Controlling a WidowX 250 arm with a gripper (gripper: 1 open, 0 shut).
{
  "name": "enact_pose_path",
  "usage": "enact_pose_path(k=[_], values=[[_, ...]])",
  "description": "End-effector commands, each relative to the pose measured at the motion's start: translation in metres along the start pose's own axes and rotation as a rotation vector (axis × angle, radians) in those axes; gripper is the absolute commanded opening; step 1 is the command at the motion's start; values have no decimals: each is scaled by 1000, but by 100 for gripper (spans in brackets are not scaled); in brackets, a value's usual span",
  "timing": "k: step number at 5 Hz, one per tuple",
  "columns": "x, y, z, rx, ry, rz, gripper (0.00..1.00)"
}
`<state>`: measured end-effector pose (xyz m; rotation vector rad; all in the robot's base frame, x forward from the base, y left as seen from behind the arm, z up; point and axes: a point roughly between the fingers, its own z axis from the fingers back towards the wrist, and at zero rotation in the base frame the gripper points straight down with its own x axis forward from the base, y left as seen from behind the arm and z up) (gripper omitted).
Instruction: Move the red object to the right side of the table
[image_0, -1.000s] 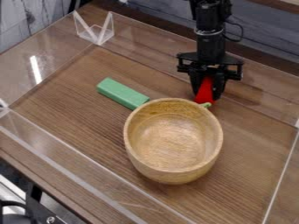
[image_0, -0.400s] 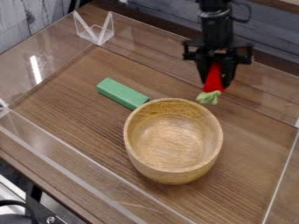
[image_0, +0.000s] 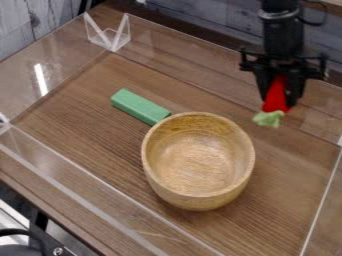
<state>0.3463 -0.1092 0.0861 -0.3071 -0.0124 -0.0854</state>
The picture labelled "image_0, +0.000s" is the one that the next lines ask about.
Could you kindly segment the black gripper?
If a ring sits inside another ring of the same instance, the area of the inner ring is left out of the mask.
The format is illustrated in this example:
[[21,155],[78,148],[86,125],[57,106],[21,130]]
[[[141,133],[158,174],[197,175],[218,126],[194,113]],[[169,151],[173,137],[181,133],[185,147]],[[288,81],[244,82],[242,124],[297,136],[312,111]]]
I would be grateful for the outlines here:
[[252,72],[262,100],[266,100],[272,81],[277,75],[288,76],[286,104],[292,108],[303,98],[307,79],[325,80],[328,75],[328,56],[324,53],[281,56],[264,51],[242,49],[241,70]]

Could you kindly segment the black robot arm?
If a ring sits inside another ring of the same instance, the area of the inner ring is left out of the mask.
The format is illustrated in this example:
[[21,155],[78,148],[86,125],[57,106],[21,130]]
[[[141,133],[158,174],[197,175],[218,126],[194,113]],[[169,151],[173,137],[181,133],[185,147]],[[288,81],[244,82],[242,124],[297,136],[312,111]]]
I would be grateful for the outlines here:
[[[323,6],[321,20],[305,18],[301,1]],[[325,25],[328,6],[321,0],[261,0],[258,18],[264,26],[262,49],[240,50],[240,68],[254,74],[262,100],[278,85],[281,91],[274,103],[284,103],[289,111],[304,96],[307,81],[328,77],[328,55],[305,50],[305,26]]]

